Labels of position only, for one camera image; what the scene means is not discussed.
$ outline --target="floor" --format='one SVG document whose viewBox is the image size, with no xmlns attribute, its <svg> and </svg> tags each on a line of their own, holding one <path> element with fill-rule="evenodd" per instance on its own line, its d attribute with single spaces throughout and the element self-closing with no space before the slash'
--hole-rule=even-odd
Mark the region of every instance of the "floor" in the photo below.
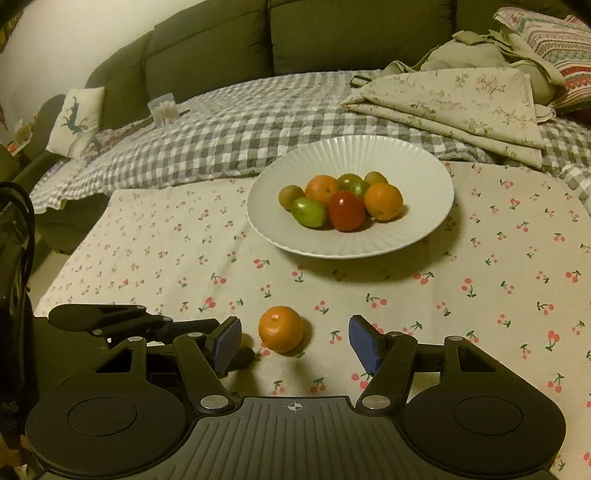
<svg viewBox="0 0 591 480">
<path fill-rule="evenodd" d="M 57 277 L 61 268 L 68 260 L 68 255 L 62 255 L 53 251 L 47 252 L 44 258 L 39 259 L 38 265 L 34 268 L 29 278 L 29 297 L 33 304 L 33 310 L 37 307 L 39 300 L 51 287 L 53 280 Z"/>
</svg>

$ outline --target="checkered blanket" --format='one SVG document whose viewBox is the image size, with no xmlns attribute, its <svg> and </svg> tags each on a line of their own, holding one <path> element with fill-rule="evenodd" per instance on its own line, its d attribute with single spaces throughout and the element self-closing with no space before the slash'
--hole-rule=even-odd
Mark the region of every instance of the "checkered blanket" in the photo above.
<svg viewBox="0 0 591 480">
<path fill-rule="evenodd" d="M 61 209 L 68 200 L 96 193 L 110 196 L 116 189 L 254 176 L 300 144 L 339 135 L 387 135 L 422 147 L 440 160 L 511 164 L 458 140 L 348 112 L 341 104 L 357 73 L 371 72 L 270 77 L 196 96 L 179 106 L 189 113 L 172 125 L 146 127 L 99 156 L 58 163 L 31 192 L 35 212 Z M 543 170 L 561 176 L 573 190 L 582 188 L 577 192 L 581 200 L 589 197 L 591 182 L 578 183 L 584 174 L 563 172 L 577 165 L 591 177 L 591 131 L 567 119 L 543 124 L 540 130 L 546 146 Z M 587 211 L 591 214 L 591 205 Z"/>
</svg>

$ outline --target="red fruit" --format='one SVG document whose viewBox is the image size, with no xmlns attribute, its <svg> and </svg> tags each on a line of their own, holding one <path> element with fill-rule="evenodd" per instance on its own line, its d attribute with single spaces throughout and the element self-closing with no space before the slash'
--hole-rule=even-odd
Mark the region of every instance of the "red fruit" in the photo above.
<svg viewBox="0 0 591 480">
<path fill-rule="evenodd" d="M 329 219 L 340 232 L 352 232 L 357 230 L 365 221 L 365 204 L 353 193 L 347 190 L 339 190 L 327 205 Z"/>
</svg>

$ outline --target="green fruit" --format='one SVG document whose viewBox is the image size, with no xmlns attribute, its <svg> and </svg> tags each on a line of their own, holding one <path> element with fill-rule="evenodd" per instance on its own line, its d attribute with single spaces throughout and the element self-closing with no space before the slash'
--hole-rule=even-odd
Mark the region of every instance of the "green fruit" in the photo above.
<svg viewBox="0 0 591 480">
<path fill-rule="evenodd" d="M 288 185 L 287 187 L 283 187 L 279 192 L 279 204 L 285 210 L 290 210 L 291 204 L 294 203 L 294 200 L 304 196 L 306 196 L 306 194 L 300 187 L 297 185 Z"/>
<path fill-rule="evenodd" d="M 365 180 L 359 180 L 351 184 L 349 191 L 363 202 L 365 192 L 367 192 L 370 187 L 371 185 Z"/>
<path fill-rule="evenodd" d="M 291 214 L 300 225 L 320 228 L 326 221 L 326 208 L 318 200 L 302 197 L 291 204 Z"/>
<path fill-rule="evenodd" d="M 370 185 L 375 185 L 376 183 L 388 183 L 386 177 L 384 177 L 378 171 L 371 171 L 365 176 L 365 181 Z"/>
<path fill-rule="evenodd" d="M 345 173 L 337 179 L 341 190 L 349 190 L 351 184 L 359 180 L 363 179 L 359 175 L 355 175 L 355 173 Z"/>
</svg>

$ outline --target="orange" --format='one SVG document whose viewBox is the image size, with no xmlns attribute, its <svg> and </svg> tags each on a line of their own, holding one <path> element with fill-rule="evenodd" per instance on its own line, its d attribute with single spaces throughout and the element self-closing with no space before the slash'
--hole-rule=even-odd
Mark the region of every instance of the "orange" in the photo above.
<svg viewBox="0 0 591 480">
<path fill-rule="evenodd" d="M 368 188 L 363 198 L 369 214 L 380 222 L 395 219 L 402 213 L 402 194 L 394 185 L 376 183 Z"/>
<path fill-rule="evenodd" d="M 305 194 L 309 199 L 318 200 L 325 207 L 330 198 L 339 191 L 339 182 L 330 175 L 317 175 L 306 185 Z"/>
<path fill-rule="evenodd" d="M 277 353 L 293 350 L 304 336 L 304 321 L 289 307 L 271 307 L 259 320 L 263 345 Z"/>
</svg>

